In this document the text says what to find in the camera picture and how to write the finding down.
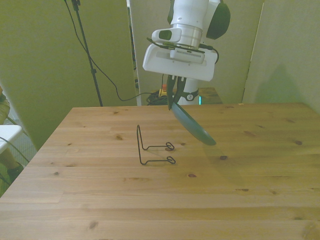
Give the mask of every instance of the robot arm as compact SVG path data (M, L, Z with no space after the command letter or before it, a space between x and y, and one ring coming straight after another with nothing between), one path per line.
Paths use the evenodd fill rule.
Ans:
M230 11L219 0L171 0L171 28L156 30L146 51L146 71L211 81L217 53L205 39L217 39L228 29Z
M205 44L226 33L230 11L223 0L171 0L170 28L156 30L144 56L146 71L167 74L168 108L198 140L215 140L180 106L197 104L198 81L211 81L218 52ZM173 88L177 81L177 91Z

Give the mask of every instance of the wood grain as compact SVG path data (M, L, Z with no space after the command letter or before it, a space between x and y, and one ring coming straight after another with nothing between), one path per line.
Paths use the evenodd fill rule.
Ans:
M301 103L74 108L0 198L0 240L320 240L320 116ZM175 150L142 152L171 142Z

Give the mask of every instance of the wire plate holder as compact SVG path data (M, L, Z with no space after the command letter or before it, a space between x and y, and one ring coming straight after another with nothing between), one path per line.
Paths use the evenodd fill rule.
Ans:
M145 151L148 150L149 148L168 148L170 151L173 151L175 149L175 146L171 142L166 142L165 145L163 145L163 146L148 146L147 148L144 148L144 143L142 141L142 135L141 135L141 129L140 129L140 126L137 125L136 126L136 140L137 140L137 143L138 143L139 159L140 159L140 163L142 165L147 165L147 163L149 163L149 162L168 162L168 163L171 163L171 164L175 164L176 163L176 160L172 156L167 156L166 160L148 160L145 163L143 163L142 160L141 160L139 137L140 137L140 141L141 141L141 147Z

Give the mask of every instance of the black cable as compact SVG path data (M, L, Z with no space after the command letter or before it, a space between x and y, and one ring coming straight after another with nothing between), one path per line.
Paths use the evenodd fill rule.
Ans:
M159 106L159 105L167 105L168 99L167 96L161 96L159 97L159 93L162 93L163 90L163 84L164 84L164 74L162 74L162 81L161 81L161 90L156 91L152 93L146 101L148 102L148 106Z
M219 58L220 58L219 52L218 52L218 50L215 49L215 48L212 48L212 50L214 50L214 51L216 52L216 54L217 54L216 61L215 61L215 63L214 63L214 64L216 64L216 63L219 61Z
M3 137L0 136L0 139L2 139L3 141L5 141L7 144L9 144L10 146L12 146L23 158L24 160L26 160L28 163L30 163L30 161L25 157L25 155L22 154L22 152L19 151L18 148L16 148L15 145L13 145L11 142L9 142L8 140L4 139Z
M72 21L72 24L73 24L73 28L74 28L75 35L76 35L78 41L80 42L82 48L84 49L84 51L88 54L85 46L83 45L82 41L80 40L80 38L79 38L79 36L78 36L78 32L77 32L77 28L76 28L76 25L75 25L75 21L74 21L74 18L72 17L70 8L69 8L69 6L68 6L68 4L67 4L67 0L64 0L64 2L65 2L65 5L66 5L66 7L67 7L67 9L68 9L69 15L70 15L70 17L71 17L71 21ZM142 94L152 94L151 92L143 92L143 93L140 93L139 95L136 95L136 96L131 97L131 98L129 98L129 99L122 99L122 98L119 96L119 92L118 92L118 87L117 87L117 85L110 79L110 77L108 77L107 74L105 74L105 73L101 70L101 68L95 63L95 61L92 59L91 56L90 56L90 59L91 59L91 61L93 62L93 64L96 66L96 68L97 68L104 76L106 76L106 77L109 79L109 81L113 84L113 86L115 87L116 95L117 95L117 97L118 97L122 102L126 102L126 101L129 101L129 100L135 99L136 97L138 97L138 96L140 96L140 95L142 95Z

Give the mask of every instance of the power cord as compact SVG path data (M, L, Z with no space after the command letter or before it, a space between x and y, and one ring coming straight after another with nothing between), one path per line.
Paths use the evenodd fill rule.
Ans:
M161 92L163 89L164 84L164 74L162 74L162 81L161 81ZM148 106L160 106L160 105L167 105L168 104L168 98L167 96L161 96L159 97L159 91L156 91L152 93L146 100L148 102Z
M143 92L143 93L140 93L139 95L136 95L134 97L131 97L129 99L122 99L120 96L119 96L119 92L118 92L118 87L117 85L110 79L110 77L108 77L107 74L105 74L101 68L95 63L95 61L92 59L92 57L90 56L90 54L88 53L87 49L85 48L85 46L83 45L82 41L80 40L79 36L78 36L78 33L77 33L77 28L76 28L76 25L75 25L75 21L74 21L74 18L72 17L72 14L71 14L71 11L70 11L70 8L68 6L68 3L67 3L67 0L64 0L65 2L65 5L68 9L68 12L69 12L69 15L71 17L71 21L72 21L72 24L73 24L73 28L74 28L74 32L75 32L75 35L76 35L76 38L78 39L79 43L81 44L82 48L84 49L84 51L88 54L88 57L91 59L91 61L93 62L93 64L96 66L96 68L104 75L106 76L107 79L109 79L109 81L113 84L113 86L115 87L115 91L116 91L116 95L117 97L120 99L120 101L122 102L126 102L126 101L129 101L129 100L132 100L132 99L135 99L136 97L142 95L142 94L153 94L152 92Z

